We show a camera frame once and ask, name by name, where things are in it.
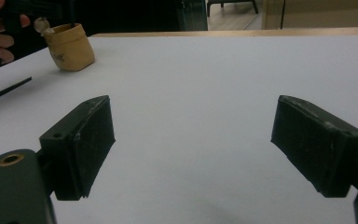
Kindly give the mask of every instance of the black pen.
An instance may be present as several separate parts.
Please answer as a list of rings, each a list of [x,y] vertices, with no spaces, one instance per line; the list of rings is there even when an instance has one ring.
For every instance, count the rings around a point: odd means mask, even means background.
[[[24,80],[21,81],[21,82],[18,82],[18,83],[16,83],[16,84],[12,85],[12,86],[7,87],[7,88],[4,89],[4,90],[1,90],[1,91],[0,91],[0,96],[3,96],[3,95],[5,95],[5,94],[8,93],[8,92],[17,89],[18,87],[24,85],[25,83],[27,83],[27,82],[29,82],[29,81],[31,81],[31,80],[32,80],[32,77],[28,77],[28,78],[24,79]]]

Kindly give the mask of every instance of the floor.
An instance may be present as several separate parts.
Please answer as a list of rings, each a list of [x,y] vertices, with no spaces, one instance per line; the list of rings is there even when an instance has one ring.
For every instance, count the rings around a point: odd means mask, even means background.
[[[263,0],[256,0],[258,14],[251,2],[225,3],[211,5],[211,15],[207,18],[208,30],[261,30],[263,18]]]

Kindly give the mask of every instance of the table edge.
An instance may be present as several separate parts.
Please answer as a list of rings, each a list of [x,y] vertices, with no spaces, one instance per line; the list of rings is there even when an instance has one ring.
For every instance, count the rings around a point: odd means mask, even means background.
[[[105,33],[91,37],[147,37],[147,36],[303,36],[303,35],[358,35],[358,27],[243,30],[243,31],[192,31],[192,32],[151,32],[151,33]]]

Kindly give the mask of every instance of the chair leg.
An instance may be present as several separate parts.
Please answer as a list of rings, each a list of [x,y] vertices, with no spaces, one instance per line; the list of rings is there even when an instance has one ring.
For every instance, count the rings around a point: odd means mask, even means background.
[[[252,0],[252,4],[254,5],[255,14],[258,14],[257,5],[255,4],[255,0]]]

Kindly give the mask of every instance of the dark background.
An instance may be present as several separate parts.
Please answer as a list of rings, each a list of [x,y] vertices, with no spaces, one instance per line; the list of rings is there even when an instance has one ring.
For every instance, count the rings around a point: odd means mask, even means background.
[[[81,23],[87,36],[98,33],[172,32],[207,30],[204,0],[75,0],[76,22]],[[51,27],[70,23],[68,0],[49,0],[63,7],[61,20],[48,20]],[[183,21],[192,21],[191,27]],[[19,34],[9,34],[15,45],[9,50],[16,60],[45,48],[46,42],[33,25]]]

